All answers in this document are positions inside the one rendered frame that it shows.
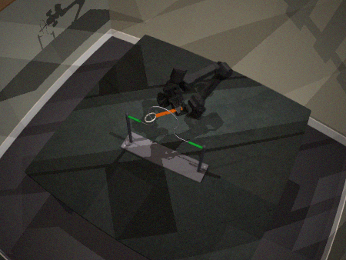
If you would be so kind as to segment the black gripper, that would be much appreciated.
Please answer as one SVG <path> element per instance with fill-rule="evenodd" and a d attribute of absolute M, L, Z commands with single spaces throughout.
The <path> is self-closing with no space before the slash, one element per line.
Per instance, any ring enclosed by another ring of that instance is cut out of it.
<path fill-rule="evenodd" d="M 183 97 L 182 97 L 182 93 L 181 93 L 181 89 L 179 86 L 177 86 L 175 83 L 171 84 L 171 85 L 167 85 L 163 88 L 163 92 L 165 93 L 165 95 L 167 95 L 167 93 L 169 93 L 170 97 L 168 99 L 169 103 L 172 104 L 172 108 L 176 109 L 176 116 L 180 116 L 180 115 L 184 115 L 189 113 L 188 110 L 188 106 L 182 102 Z M 182 110 L 181 110 L 182 107 Z"/>

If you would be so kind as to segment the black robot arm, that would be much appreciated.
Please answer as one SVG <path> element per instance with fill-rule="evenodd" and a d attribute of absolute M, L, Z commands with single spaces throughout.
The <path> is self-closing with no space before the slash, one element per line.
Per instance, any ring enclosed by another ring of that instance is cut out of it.
<path fill-rule="evenodd" d="M 189 92 L 194 88 L 195 83 L 214 75 L 210 82 L 199 92 L 198 95 L 193 95 L 188 99 L 188 104 L 191 106 L 192 111 L 189 116 L 200 120 L 206 111 L 205 99 L 215 90 L 222 80 L 226 80 L 233 74 L 233 70 L 225 62 L 212 62 L 210 65 L 198 70 L 192 74 L 186 74 L 187 69 L 182 66 L 174 66 L 170 79 L 167 80 L 166 85 L 176 84 L 183 92 Z M 169 93 L 167 95 L 158 93 L 157 102 L 162 108 L 172 104 L 168 99 L 171 98 Z"/>

